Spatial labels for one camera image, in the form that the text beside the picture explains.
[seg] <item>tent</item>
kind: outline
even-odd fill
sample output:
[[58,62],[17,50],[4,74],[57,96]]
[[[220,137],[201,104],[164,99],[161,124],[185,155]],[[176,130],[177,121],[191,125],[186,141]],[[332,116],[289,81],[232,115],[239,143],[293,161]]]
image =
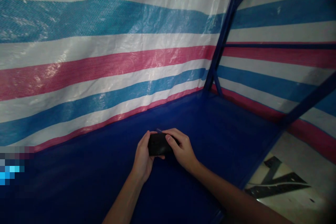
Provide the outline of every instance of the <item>tent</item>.
[[[101,223],[157,128],[241,189],[284,132],[334,165],[335,31],[335,0],[0,0],[5,220]],[[168,156],[132,222],[224,215]]]

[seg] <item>left hand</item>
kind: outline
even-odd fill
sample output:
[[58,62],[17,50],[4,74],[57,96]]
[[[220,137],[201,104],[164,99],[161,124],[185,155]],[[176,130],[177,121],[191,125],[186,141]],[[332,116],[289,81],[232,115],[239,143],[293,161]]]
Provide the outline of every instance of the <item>left hand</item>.
[[140,181],[145,183],[152,171],[153,167],[153,156],[149,156],[148,152],[148,141],[149,137],[152,134],[157,134],[155,131],[147,131],[144,136],[141,138],[140,142],[138,143],[138,147],[135,153],[134,164],[131,173],[138,177]]

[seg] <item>red stripe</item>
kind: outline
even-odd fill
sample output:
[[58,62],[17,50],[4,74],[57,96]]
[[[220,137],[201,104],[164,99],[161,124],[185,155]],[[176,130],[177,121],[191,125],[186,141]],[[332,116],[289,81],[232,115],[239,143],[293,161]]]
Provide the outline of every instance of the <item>red stripe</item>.
[[0,100],[53,92],[67,86],[142,69],[211,60],[215,46],[125,52],[0,71]]
[[336,139],[309,122],[296,120],[288,129],[293,136],[309,144],[336,164]]
[[[217,93],[216,86],[212,85],[212,91]],[[231,90],[222,88],[222,92],[224,97],[230,102],[242,107],[243,109],[250,111],[266,120],[277,122],[280,118],[282,118],[285,114],[274,110],[270,107],[267,107],[259,102],[256,102],[252,99],[249,99],[245,96],[237,94]]]
[[95,124],[95,125],[92,125],[92,126],[87,126],[87,127],[81,128],[81,129],[77,129],[77,130],[71,132],[68,135],[50,139],[50,140],[48,140],[48,141],[46,141],[44,143],[41,143],[41,144],[35,146],[34,147],[34,152],[42,151],[42,150],[44,150],[46,148],[49,148],[51,146],[63,143],[65,141],[68,141],[68,140],[70,140],[70,139],[72,139],[74,137],[77,137],[79,135],[83,135],[83,134],[88,133],[90,131],[102,128],[102,127],[104,127],[104,126],[106,126],[108,124],[114,123],[116,121],[120,121],[120,120],[125,119],[127,117],[130,117],[130,116],[133,116],[135,114],[141,113],[143,111],[146,111],[148,109],[154,108],[156,106],[165,104],[167,102],[170,102],[172,100],[178,99],[178,98],[180,98],[182,96],[191,94],[191,93],[196,92],[196,91],[201,90],[201,89],[203,89],[203,87],[199,87],[199,88],[196,87],[194,89],[185,90],[183,92],[180,92],[180,93],[177,93],[177,94],[173,94],[173,95],[169,96],[167,99],[162,99],[162,100],[154,101],[151,104],[149,104],[148,106],[142,106],[142,107],[136,108],[134,110],[131,110],[129,112],[126,112],[124,114],[115,115],[115,116],[111,117],[110,119],[108,119],[105,122],[101,122],[101,123],[98,123],[98,124]]
[[[212,85],[211,90],[214,93],[217,93],[215,85]],[[278,122],[279,119],[285,115],[282,112],[274,110],[273,108],[267,107],[233,91],[222,88],[222,92],[227,100],[266,120]],[[332,136],[313,124],[301,119],[292,123],[288,132],[309,144],[331,162],[336,163],[336,140]]]
[[336,41],[328,42],[254,42],[254,41],[244,41],[244,42],[227,42],[226,44],[336,44]]
[[336,50],[226,47],[223,56],[336,69]]

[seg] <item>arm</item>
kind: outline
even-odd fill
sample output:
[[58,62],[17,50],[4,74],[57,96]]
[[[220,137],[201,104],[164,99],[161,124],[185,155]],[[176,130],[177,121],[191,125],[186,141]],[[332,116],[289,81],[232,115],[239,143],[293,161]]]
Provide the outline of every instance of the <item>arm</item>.
[[[211,172],[197,159],[187,135],[177,129],[163,131],[177,161],[197,178],[237,219],[246,223],[291,223],[272,209],[256,201],[250,195]],[[180,145],[170,136],[174,136]]]
[[151,134],[147,131],[138,143],[131,173],[126,179],[119,195],[107,213],[103,224],[128,224],[131,221],[143,184],[147,181],[153,166],[154,157],[148,153],[148,140]]

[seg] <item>hand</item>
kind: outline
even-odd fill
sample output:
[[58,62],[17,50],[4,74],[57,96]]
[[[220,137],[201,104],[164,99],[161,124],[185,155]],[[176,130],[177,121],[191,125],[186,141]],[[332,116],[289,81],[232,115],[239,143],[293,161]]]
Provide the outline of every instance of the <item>hand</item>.
[[[173,149],[175,157],[180,165],[182,165],[190,173],[194,169],[197,169],[199,161],[192,150],[193,148],[191,147],[189,137],[175,128],[162,132],[168,134],[166,135],[166,140]],[[174,136],[180,142],[180,145],[178,145],[170,135]]]
[[152,134],[157,134],[157,132],[147,131],[141,138],[140,142],[138,143],[138,147],[135,152],[133,168],[131,171],[131,174],[139,178],[142,184],[144,184],[147,181],[152,171],[153,161],[155,158],[153,156],[150,157],[148,152],[148,140],[150,135]]

